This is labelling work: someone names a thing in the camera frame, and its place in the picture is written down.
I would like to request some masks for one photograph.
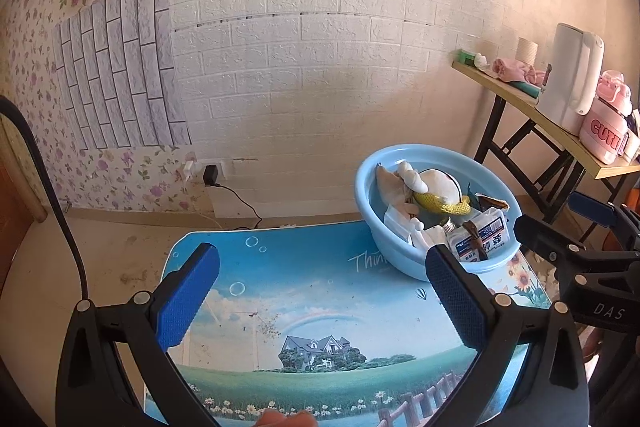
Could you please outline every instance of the blue plastic basin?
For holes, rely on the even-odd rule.
[[[484,273],[507,263],[513,257],[520,247],[513,234],[513,224],[522,212],[507,185],[489,169],[465,155],[433,145],[404,144],[381,149],[369,156],[360,165],[355,181],[355,200],[358,209],[369,225],[380,253],[391,264],[411,277],[428,280],[424,270],[424,254],[391,232],[383,222],[386,206],[378,192],[376,165],[380,163],[386,169],[395,172],[397,164],[403,160],[411,163],[418,171],[440,169],[448,172],[458,180],[463,194],[466,194],[467,185],[471,183],[474,192],[482,192],[509,203],[510,209],[506,213],[509,241],[497,250],[491,251],[487,261],[462,263],[466,271]]]

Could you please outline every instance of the wooden side table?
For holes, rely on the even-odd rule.
[[[569,134],[538,112],[535,105],[536,100],[528,94],[471,66],[454,62],[452,67],[495,93],[494,107],[491,110],[474,160],[483,163],[487,153],[491,151],[527,191],[527,194],[544,214],[543,220],[545,222],[553,223],[556,220],[569,194],[576,189],[585,172],[588,172],[594,179],[601,180],[609,189],[611,194],[609,201],[613,201],[617,197],[628,174],[640,172],[638,161],[627,163],[621,157],[617,158],[612,165],[604,165],[585,149],[577,136]],[[499,146],[494,138],[507,102],[529,120],[504,145]],[[558,155],[535,181],[530,180],[509,156],[514,147],[529,133],[536,134]],[[546,197],[543,196],[542,191],[558,172],[560,173],[558,179]],[[609,179],[615,176],[620,176],[620,179],[613,184]],[[584,241],[595,227],[596,224],[593,223],[580,238],[580,241]]]

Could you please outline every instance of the power adapter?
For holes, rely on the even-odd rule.
[[[218,182],[218,166],[207,165],[204,168],[204,174],[202,175],[205,187],[215,187]]]

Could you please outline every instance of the black cable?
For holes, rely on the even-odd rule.
[[[238,198],[240,201],[242,201],[242,203],[244,203],[246,206],[248,206],[250,209],[252,209],[252,211],[254,211],[255,217],[258,218],[258,222],[255,224],[253,230],[258,228],[258,225],[260,225],[260,223],[262,222],[262,218],[258,215],[258,213],[255,211],[255,208],[252,207],[249,203],[247,203],[246,201],[244,201],[239,195],[238,193],[233,190],[232,188],[229,187],[225,187],[225,185],[220,185],[219,183],[215,183],[213,185],[214,187],[220,187],[220,188],[226,188],[226,190],[230,190],[231,192],[233,192],[236,195],[236,198]],[[248,227],[237,227],[234,230],[251,230]]]
[[[31,159],[33,159],[33,164],[36,167],[36,171],[38,172],[38,176],[40,177],[40,181],[42,182],[42,186],[44,187],[44,191],[53,210],[53,214],[58,220],[60,229],[62,229],[62,233],[65,235],[66,242],[69,245],[69,250],[71,250],[71,254],[74,256],[74,261],[76,261],[76,267],[78,268],[78,277],[80,278],[80,292],[82,294],[82,299],[88,299],[89,291],[86,283],[86,272],[84,270],[82,258],[80,257],[80,252],[78,251],[78,245],[76,245],[76,240],[71,234],[69,225],[66,222],[65,214],[63,214],[62,212],[62,208],[60,207],[60,203],[58,202],[56,192],[55,190],[53,190],[53,185],[51,184],[51,180],[49,179],[49,175],[47,174],[47,169],[44,166],[44,161],[42,160],[40,150],[38,150],[36,140],[33,137],[33,133],[31,132],[29,124],[24,119],[20,110],[15,107],[14,103],[1,95],[0,114],[4,114],[9,120],[11,120],[27,145],[27,149],[29,150],[29,154],[31,154]]]

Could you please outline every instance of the soap box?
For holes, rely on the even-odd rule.
[[[504,213],[498,208],[490,208],[472,221],[478,228],[482,245],[487,253],[500,248],[509,240]],[[447,240],[462,263],[474,263],[480,260],[478,250],[475,250],[471,244],[471,235],[463,227],[448,234]]]

